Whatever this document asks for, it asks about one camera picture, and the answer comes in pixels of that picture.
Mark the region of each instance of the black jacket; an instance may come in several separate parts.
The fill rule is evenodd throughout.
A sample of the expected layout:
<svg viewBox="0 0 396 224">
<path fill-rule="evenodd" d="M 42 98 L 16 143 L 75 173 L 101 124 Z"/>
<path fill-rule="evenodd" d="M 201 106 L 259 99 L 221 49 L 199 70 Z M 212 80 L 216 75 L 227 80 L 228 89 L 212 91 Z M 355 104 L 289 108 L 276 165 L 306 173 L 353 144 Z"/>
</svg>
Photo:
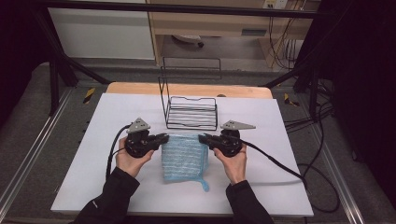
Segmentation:
<svg viewBox="0 0 396 224">
<path fill-rule="evenodd" d="M 135 178 L 116 167 L 106 181 L 102 194 L 85 205 L 73 224 L 122 223 L 129 200 L 139 185 Z M 226 194 L 233 209 L 233 223 L 274 223 L 246 180 L 228 186 Z"/>
</svg>

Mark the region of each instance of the person's right hand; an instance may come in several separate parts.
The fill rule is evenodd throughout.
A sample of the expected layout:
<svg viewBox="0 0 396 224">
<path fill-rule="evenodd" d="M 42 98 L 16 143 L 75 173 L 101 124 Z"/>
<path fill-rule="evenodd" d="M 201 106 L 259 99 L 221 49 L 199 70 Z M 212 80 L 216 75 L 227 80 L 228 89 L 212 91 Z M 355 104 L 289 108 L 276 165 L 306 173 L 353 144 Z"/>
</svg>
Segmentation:
<svg viewBox="0 0 396 224">
<path fill-rule="evenodd" d="M 152 154 L 154 150 L 150 150 L 144 157 L 142 158 L 134 158 L 126 152 L 125 149 L 125 141 L 126 137 L 123 137 L 119 141 L 119 149 L 121 149 L 116 155 L 116 163 L 117 167 L 119 167 L 122 171 L 128 173 L 129 175 L 136 177 L 139 174 L 142 166 L 151 160 Z"/>
<path fill-rule="evenodd" d="M 223 163 L 225 174 L 231 181 L 231 185 L 246 180 L 245 172 L 247 169 L 247 146 L 242 144 L 242 149 L 235 156 L 228 158 L 222 154 L 218 148 L 213 149 L 215 156 Z"/>
</svg>

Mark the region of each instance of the towel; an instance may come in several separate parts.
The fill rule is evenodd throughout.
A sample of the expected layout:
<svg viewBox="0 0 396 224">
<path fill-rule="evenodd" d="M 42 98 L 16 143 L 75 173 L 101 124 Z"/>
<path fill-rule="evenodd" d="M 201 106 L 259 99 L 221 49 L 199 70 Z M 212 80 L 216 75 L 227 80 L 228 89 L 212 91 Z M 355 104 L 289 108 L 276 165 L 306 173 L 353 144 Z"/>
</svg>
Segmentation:
<svg viewBox="0 0 396 224">
<path fill-rule="evenodd" d="M 198 134 L 169 134 L 169 141 L 162 145 L 162 149 L 165 181 L 198 181 L 204 191 L 209 191 L 203 178 L 208 166 L 208 149 L 199 142 Z"/>
</svg>

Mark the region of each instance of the wire rack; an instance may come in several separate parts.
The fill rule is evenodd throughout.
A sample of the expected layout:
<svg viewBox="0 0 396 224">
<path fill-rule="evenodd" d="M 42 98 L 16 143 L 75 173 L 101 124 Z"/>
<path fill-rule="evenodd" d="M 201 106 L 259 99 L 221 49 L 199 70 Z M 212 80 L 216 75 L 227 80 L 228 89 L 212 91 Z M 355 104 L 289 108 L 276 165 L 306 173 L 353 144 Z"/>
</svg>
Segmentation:
<svg viewBox="0 0 396 224">
<path fill-rule="evenodd" d="M 183 65 L 169 65 L 167 62 L 169 59 Z M 215 131 L 218 128 L 216 99 L 171 95 L 169 80 L 177 79 L 221 79 L 220 59 L 163 58 L 161 76 L 158 78 L 163 114 L 168 129 Z"/>
</svg>

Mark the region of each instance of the white table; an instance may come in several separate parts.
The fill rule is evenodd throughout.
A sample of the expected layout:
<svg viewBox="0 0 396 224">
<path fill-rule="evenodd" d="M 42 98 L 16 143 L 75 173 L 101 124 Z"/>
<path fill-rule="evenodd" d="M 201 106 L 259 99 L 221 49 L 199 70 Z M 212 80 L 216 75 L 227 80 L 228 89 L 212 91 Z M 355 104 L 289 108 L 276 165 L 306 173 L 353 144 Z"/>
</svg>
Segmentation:
<svg viewBox="0 0 396 224">
<path fill-rule="evenodd" d="M 254 124 L 257 128 L 241 131 L 241 138 L 298 172 L 276 100 L 228 97 L 216 100 L 219 125 L 230 119 Z M 151 126 L 151 134 L 192 132 L 166 129 L 159 95 L 104 93 L 51 207 L 52 211 L 76 214 L 89 200 L 101 194 L 107 156 L 114 137 L 121 127 L 138 117 Z M 247 179 L 271 216 L 313 216 L 301 180 L 253 148 L 247 149 L 247 157 Z M 161 148 L 144 165 L 136 179 L 141 186 L 131 198 L 129 214 L 218 217 L 232 213 L 225 195 L 229 180 L 212 151 L 209 151 L 209 167 L 204 175 L 209 192 L 204 192 L 199 182 L 165 183 Z"/>
</svg>

